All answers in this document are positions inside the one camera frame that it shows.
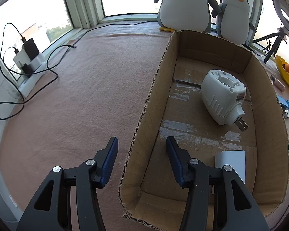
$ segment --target large penguin plush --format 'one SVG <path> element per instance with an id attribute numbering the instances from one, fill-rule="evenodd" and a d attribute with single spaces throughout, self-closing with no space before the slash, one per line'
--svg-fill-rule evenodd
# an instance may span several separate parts
<path id="1" fill-rule="evenodd" d="M 235 44 L 243 44 L 247 40 L 249 28 L 256 32 L 249 20 L 249 4 L 247 0 L 220 0 L 221 12 L 213 9 L 212 17 L 216 18 L 216 31 Z"/>
<path id="2" fill-rule="evenodd" d="M 216 0 L 162 0 L 157 15 L 160 30 L 211 31 L 209 4 L 221 12 Z"/>

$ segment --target green foliage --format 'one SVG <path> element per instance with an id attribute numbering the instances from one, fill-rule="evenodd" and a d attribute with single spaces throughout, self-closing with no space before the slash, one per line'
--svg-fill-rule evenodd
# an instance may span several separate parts
<path id="1" fill-rule="evenodd" d="M 61 27 L 51 28 L 46 31 L 46 34 L 48 36 L 49 41 L 53 42 L 57 40 L 59 37 L 61 37 L 62 35 L 64 35 L 69 30 L 71 30 L 72 28 L 73 28 L 72 25 L 67 25 L 63 28 Z"/>

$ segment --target penguin belly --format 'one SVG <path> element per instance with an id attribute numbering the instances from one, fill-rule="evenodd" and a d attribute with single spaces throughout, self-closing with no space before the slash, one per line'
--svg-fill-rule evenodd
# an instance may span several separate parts
<path id="1" fill-rule="evenodd" d="M 221 22 L 222 36 L 235 43 L 243 44 L 247 40 L 249 30 L 249 16 L 246 11 L 238 7 L 227 5 Z"/>
<path id="2" fill-rule="evenodd" d="M 203 32 L 209 24 L 207 0 L 163 0 L 160 20 L 168 28 Z"/>

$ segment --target pink fabric surface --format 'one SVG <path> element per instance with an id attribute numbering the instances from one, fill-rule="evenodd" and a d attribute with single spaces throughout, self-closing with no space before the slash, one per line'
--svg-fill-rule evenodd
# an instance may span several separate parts
<path id="1" fill-rule="evenodd" d="M 0 146 L 0 170 L 22 210 L 54 166 L 79 166 L 116 136 L 119 152 L 110 182 L 97 190 L 106 229 L 149 229 L 121 217 L 118 185 L 169 37 L 170 33 L 158 31 L 156 22 L 93 30 L 54 69 L 59 78 L 8 121 Z M 61 55 L 62 51 L 50 63 Z M 34 91 L 54 77 L 47 71 Z M 75 207 L 72 220 L 78 230 Z"/>

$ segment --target electric mosquito repellent heater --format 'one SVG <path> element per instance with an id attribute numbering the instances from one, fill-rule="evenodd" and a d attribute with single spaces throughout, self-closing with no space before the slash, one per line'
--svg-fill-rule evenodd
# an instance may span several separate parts
<path id="1" fill-rule="evenodd" d="M 219 125 L 236 124 L 241 131 L 248 128 L 242 119 L 245 95 L 244 84 L 221 70 L 209 71 L 201 85 L 202 100 L 213 119 Z"/>

